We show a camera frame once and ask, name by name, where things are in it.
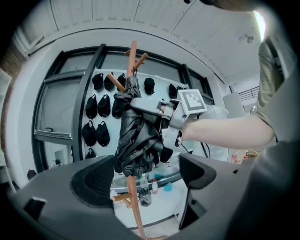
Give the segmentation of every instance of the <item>gray t-shirt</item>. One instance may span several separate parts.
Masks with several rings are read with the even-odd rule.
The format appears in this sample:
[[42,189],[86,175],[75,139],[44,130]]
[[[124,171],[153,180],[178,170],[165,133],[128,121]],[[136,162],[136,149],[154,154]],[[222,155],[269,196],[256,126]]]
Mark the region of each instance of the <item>gray t-shirt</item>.
[[259,46],[258,57],[260,65],[260,83],[256,103],[257,112],[255,114],[269,124],[264,113],[264,107],[276,94],[284,79],[275,64],[275,59],[265,41],[261,42]]

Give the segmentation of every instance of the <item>folded umbrella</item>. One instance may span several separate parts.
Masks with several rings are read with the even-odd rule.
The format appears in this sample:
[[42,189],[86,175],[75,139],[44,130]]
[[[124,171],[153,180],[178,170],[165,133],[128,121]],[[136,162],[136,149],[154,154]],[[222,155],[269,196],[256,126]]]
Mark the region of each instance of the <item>folded umbrella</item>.
[[115,101],[123,109],[114,166],[117,172],[122,170],[126,177],[139,176],[152,170],[153,159],[157,155],[153,146],[161,141],[159,132],[145,120],[143,113],[130,108],[131,100],[141,97],[137,78],[132,76],[130,81],[131,87],[125,93],[114,94]]

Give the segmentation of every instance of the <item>window frame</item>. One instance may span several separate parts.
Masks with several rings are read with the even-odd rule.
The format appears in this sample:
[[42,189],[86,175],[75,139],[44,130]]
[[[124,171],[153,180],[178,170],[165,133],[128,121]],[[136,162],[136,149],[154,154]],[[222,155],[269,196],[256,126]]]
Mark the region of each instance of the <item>window frame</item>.
[[[36,165],[37,172],[43,172],[48,169],[46,156],[45,156],[45,145],[44,142],[51,142],[56,144],[63,144],[72,147],[72,157],[74,162],[83,160],[83,150],[82,150],[82,119],[83,119],[83,110],[84,103],[86,100],[86,95],[88,91],[88,87],[90,85],[91,77],[93,75],[95,68],[101,68],[102,64],[105,60],[106,55],[108,54],[116,54],[116,55],[124,55],[126,51],[130,48],[128,47],[120,47],[120,46],[106,46],[105,44],[101,44],[100,46],[94,47],[86,47],[71,50],[68,52],[60,52],[51,67],[49,68],[43,83],[40,86],[35,107],[34,107],[34,115],[32,118],[32,150],[34,156],[34,162]],[[180,82],[187,85],[189,89],[193,88],[193,83],[191,82],[191,75],[199,79],[201,82],[202,88],[204,92],[201,92],[203,98],[206,98],[214,104],[212,93],[210,86],[208,84],[207,78],[201,76],[197,72],[189,69],[186,64],[180,64],[172,59],[166,58],[164,56],[158,55],[156,53],[144,51],[141,49],[136,50],[136,56],[140,57],[143,53],[147,53],[148,60],[155,61],[161,64],[165,64],[167,66],[173,67],[177,69]],[[87,69],[77,70],[77,71],[69,71],[60,73],[63,65],[67,61],[68,58],[74,56],[82,56],[82,55],[91,55],[93,57],[88,64]],[[73,112],[73,120],[72,120],[72,138],[66,138],[63,136],[54,136],[45,134],[34,134],[35,129],[38,126],[38,114],[41,105],[41,100],[43,97],[43,93],[47,87],[48,83],[52,83],[54,81],[68,81],[73,77],[81,76],[81,81],[78,87],[78,94],[75,98],[75,106]]]

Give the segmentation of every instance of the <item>ceiling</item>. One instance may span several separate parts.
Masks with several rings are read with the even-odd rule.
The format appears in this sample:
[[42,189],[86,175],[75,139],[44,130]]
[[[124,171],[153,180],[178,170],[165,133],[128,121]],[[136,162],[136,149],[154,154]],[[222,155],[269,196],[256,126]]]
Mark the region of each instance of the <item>ceiling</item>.
[[198,0],[44,0],[23,22],[16,40],[26,39],[18,44],[30,53],[79,27],[109,23],[133,30],[142,26],[146,33],[155,30],[158,37],[197,53],[227,84],[242,81],[244,72],[249,76],[259,71],[254,14],[224,11]]

